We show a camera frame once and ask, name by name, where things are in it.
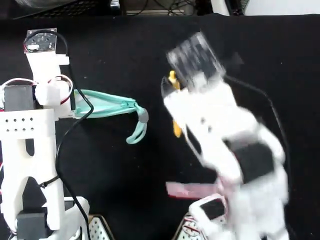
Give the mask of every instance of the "black cloth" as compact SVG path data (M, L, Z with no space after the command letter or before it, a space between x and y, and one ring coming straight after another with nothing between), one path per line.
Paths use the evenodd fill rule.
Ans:
M170 70L166 51L203 31L221 59L238 52L244 61L228 74L264 89L274 101L291 146L287 222L300 239L319 239L319 25L315 15L0 21L0 79L31 78L22 46L26 31L57 27L69 41L81 88L131 97L146 108L147 134L136 145L126 144L135 114L86 120L64 145L62 171L77 195L88 199L90 212L106 218L117 239L170 239L192 201L169 198L165 182L213 183L216 177L201 167L183 138L174 137L160 91ZM58 45L62 53L63 44ZM238 86L232 89L241 106L280 136L267 101ZM57 141L71 122L56 124ZM43 201L35 192L29 186L26 206ZM2 218L1 226L0 239L6 239Z

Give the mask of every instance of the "black wire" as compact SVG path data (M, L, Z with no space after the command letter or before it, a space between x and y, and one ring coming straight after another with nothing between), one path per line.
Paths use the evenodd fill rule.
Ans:
M60 40L63 41L64 45L65 45L65 52L66 52L66 56L70 57L70 51L69 51L69 47L68 47L68 42L65 39L65 37L55 31L50 31L50 30L38 30L35 31L34 33L30 34L29 36L27 36L25 38L25 40L23 41L23 44L25 45L26 42L33 38L35 35L40 34L40 33L49 33L49 34L53 34L56 35ZM73 81L73 86L75 89L78 90L79 94L81 95L81 97L83 98L83 100L89 105L90 107L90 111L88 111L84 116L82 116L80 119L78 119L77 121L75 121L71 127L64 133L64 135L61 138L60 144L57 147L57 151L56 151L56 155L55 155L55 170L57 175L59 176L59 178L61 179L62 183L64 184L65 188L67 189L67 191L70 193L74 203L77 205L77 207L79 208L84 220L85 220L85 224L86 224L86 230L87 230L87 236L88 239L91 240L90 237L90 230L89 230L89 220L88 220L88 216L86 214L86 212L84 211L83 207L81 206L81 204L79 203L76 194L74 193L74 191L72 190L71 186L69 185L68 181L65 179L63 173L60 170L60 155L61 155L61 149L62 146L65 142L66 137L72 132L72 130L74 130L83 120L85 120L90 114L92 114L92 112L94 111L94 106L92 105L92 103L88 100L88 98L84 95L84 93L81 91L80 88L78 88L78 84L75 78L75 75L73 73L73 69L71 67L71 61L68 65L68 69L69 69L69 74L70 74L70 78Z
M184 7L184 6L187 6L187 5L191 5L191 6L193 7L192 13L191 13L191 14L188 14L188 15L185 14L184 12L182 12L181 9L180 9L180 8L182 8L182 7ZM177 0L173 0L173 2L171 3L171 5L170 5L170 7L169 7L169 9L168 9L168 15L174 14L174 15L177 15L177 16L178 16L178 14L176 14L175 12L173 12L173 10L178 10L178 11L179 11L182 15L184 15L184 16L192 16L192 15L195 14L196 6L195 6L193 3L191 3L190 1L188 1L188 0L180 0L180 1L178 1L178 2L177 2Z
M149 0L145 0L144 6L142 7L141 11L135 13L135 14L130 14L130 16L138 16L141 14L144 10L146 10L147 6L149 4Z
M289 142L288 142L288 139L287 139L287 135L285 133L285 130L283 128L283 125L280 121L280 118L279 118L279 114L274 106L274 103L272 102L272 100L270 99L270 97L267 95L267 93L263 90L261 90L260 88L257 88L249 83L246 83L244 81L241 81L235 77L232 77L232 76L228 76L228 75L225 75L224 76L226 79L230 80L231 82L233 83L236 83L244 88L247 88L247 89L250 89L262 96L264 96L267 101L269 102L269 105L272 109L272 112L273 112L273 115L274 115L274 118L277 122L277 125L278 125L278 128L280 130L280 134L281 134L281 137L282 137L282 141L283 141L283 144L284 144L284 148L285 148L285 157L286 157L286 167L287 167L287 178L288 178L288 191L289 191L289 195L291 194L292 192L292 172L291 172L291 158L290 158L290 146L289 146Z

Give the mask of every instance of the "yellow object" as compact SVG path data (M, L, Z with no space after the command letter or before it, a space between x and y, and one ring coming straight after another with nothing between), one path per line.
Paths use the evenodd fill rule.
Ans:
M182 129L179 127L175 120L173 120L173 133L177 138L180 138L182 134Z
M172 86L175 89L180 90L180 83L176 78L176 72L175 71L170 71L168 79L169 79L170 83L172 84Z
M180 90L180 83L176 78L175 71L170 71L168 79L175 89ZM177 138L180 138L182 133L182 129L179 127L175 120L173 120L173 133Z

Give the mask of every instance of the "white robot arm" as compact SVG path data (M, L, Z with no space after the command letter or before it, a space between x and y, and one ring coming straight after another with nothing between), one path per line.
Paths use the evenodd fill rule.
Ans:
M167 56L185 88L175 89L164 78L164 105L200 163L216 170L222 194L195 202L190 213L212 240L289 239L283 210L288 181L281 143L250 111L237 106L224 82L225 71L201 33ZM202 207L218 199L227 203L226 224L217 223L225 212L212 215Z
M76 239L74 235L79 235L80 229L81 239L88 239L85 219L73 199L64 197L63 183L56 171L55 121L73 116L73 82L60 71L60 65L69 64L69 57L56 54L57 37L50 33L56 31L45 29L24 43L33 80L16 78L1 86L1 212L17 239ZM27 36L35 32L38 31L29 30ZM16 85L16 81L32 84ZM34 155L26 150L26 140L30 139ZM45 206L24 208L23 192L29 177L41 187ZM83 197L76 199L88 217L88 201Z

